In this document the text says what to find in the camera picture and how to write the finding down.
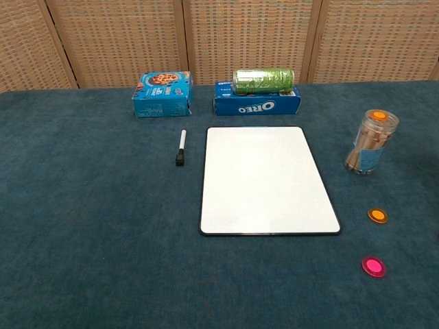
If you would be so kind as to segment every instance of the wicker panel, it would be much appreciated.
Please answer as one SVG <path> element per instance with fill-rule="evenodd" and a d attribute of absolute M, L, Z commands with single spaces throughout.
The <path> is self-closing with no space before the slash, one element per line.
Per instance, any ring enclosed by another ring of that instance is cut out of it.
<path fill-rule="evenodd" d="M 233 69 L 285 66 L 300 79 L 312 0 L 185 0 L 189 66 L 197 84 Z"/>
<path fill-rule="evenodd" d="M 40 4 L 0 2 L 0 92 L 76 87 L 48 11 Z"/>
<path fill-rule="evenodd" d="M 439 55 L 439 1 L 331 0 L 316 55 L 308 82 L 425 80 Z"/>
<path fill-rule="evenodd" d="M 187 69 L 180 1 L 48 4 L 81 88 L 135 86 L 143 72 Z"/>

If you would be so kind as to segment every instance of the oreo logo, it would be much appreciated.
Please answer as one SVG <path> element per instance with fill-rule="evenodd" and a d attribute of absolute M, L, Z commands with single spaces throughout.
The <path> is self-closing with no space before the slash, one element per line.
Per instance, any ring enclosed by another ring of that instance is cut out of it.
<path fill-rule="evenodd" d="M 255 104 L 246 106 L 245 108 L 238 108 L 238 111 L 240 113 L 254 113 L 254 112 L 262 112 L 262 111 L 268 111 L 273 109 L 276 106 L 276 103 L 274 101 L 266 101 L 262 104 Z"/>

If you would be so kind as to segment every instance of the blue oreo box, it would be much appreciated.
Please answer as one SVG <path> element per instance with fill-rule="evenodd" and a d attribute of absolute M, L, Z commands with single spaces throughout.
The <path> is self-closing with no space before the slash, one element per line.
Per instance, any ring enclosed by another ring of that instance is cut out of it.
<path fill-rule="evenodd" d="M 296 114 L 300 105 L 297 88 L 290 93 L 236 95 L 231 82 L 215 83 L 216 115 Z"/>
<path fill-rule="evenodd" d="M 132 96 L 138 118 L 190 115 L 192 76 L 184 72 L 144 73 Z"/>

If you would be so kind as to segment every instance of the green soda can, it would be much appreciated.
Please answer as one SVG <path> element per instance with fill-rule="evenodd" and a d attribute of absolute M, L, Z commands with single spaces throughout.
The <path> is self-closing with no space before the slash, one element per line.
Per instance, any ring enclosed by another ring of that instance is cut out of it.
<path fill-rule="evenodd" d="M 255 69 L 233 71 L 233 92 L 289 93 L 293 90 L 294 72 L 291 69 Z"/>

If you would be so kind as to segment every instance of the white dry erase board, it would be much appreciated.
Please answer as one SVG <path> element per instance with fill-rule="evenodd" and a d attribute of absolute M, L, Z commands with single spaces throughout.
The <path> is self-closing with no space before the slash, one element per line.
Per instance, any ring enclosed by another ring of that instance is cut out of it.
<path fill-rule="evenodd" d="M 299 127 L 210 127 L 200 219 L 206 235 L 337 234 Z"/>

